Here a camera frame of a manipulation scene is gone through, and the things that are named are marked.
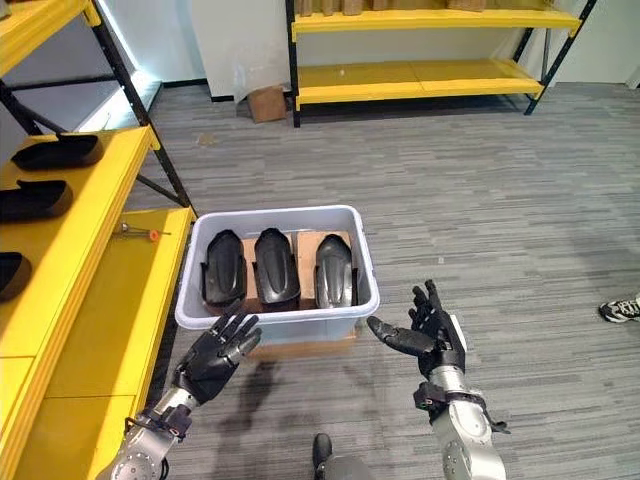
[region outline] person's foot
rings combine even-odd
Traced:
[[[636,300],[618,300],[616,302],[603,303],[598,307],[598,312],[607,322],[640,321],[640,305]]]
[[[326,433],[318,433],[313,439],[313,468],[318,471],[318,467],[326,462],[333,453],[331,438]]]

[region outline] cable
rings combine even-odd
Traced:
[[[165,480],[169,476],[169,460],[165,458],[162,459],[162,473],[160,473],[159,480]]]

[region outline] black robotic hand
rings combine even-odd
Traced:
[[[188,391],[200,405],[214,399],[238,368],[242,358],[260,342],[258,322],[234,302],[218,321],[191,346],[176,368],[173,384]]]
[[[413,287],[415,308],[409,310],[411,330],[393,327],[377,317],[367,323],[374,335],[394,350],[418,358],[425,377],[437,367],[452,365],[465,369],[465,349],[449,314],[443,310],[433,280],[425,282],[426,293]]]

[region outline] white wall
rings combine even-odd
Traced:
[[[187,0],[103,0],[145,73],[163,82],[204,78]],[[210,1],[224,8],[233,0]]]
[[[100,45],[81,17],[74,19],[3,77],[7,85],[111,73]],[[70,85],[15,92],[24,105],[67,130],[75,129],[118,89],[116,82]],[[0,163],[26,134],[4,107],[0,108]]]
[[[558,0],[578,15],[586,0]],[[233,93],[233,62],[238,52],[260,49],[286,55],[282,0],[191,0],[193,22],[212,96]],[[556,76],[559,82],[626,82],[640,65],[638,0],[601,0]],[[300,65],[404,59],[509,56],[520,38],[515,29],[401,30],[307,34],[298,38]],[[551,58],[566,31],[552,33]],[[534,34],[521,63],[539,77],[542,30]],[[288,77],[286,65],[276,67]]]

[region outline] robotic arm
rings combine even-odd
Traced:
[[[464,336],[442,309],[433,281],[427,280],[425,286],[426,294],[419,287],[413,289],[416,308],[409,310],[411,330],[376,317],[369,317],[367,323],[383,343],[418,358],[427,381],[413,398],[416,407],[429,414],[447,480],[505,480],[491,434],[509,431],[505,423],[491,419],[482,393],[467,386]]]
[[[261,330],[251,331],[258,317],[252,316],[241,326],[246,314],[239,312],[240,304],[232,304],[191,346],[176,368],[171,388],[158,404],[138,413],[135,419],[126,419],[120,449],[97,480],[167,477],[169,464],[165,457],[185,437],[191,412],[222,391],[242,358],[260,341]]]

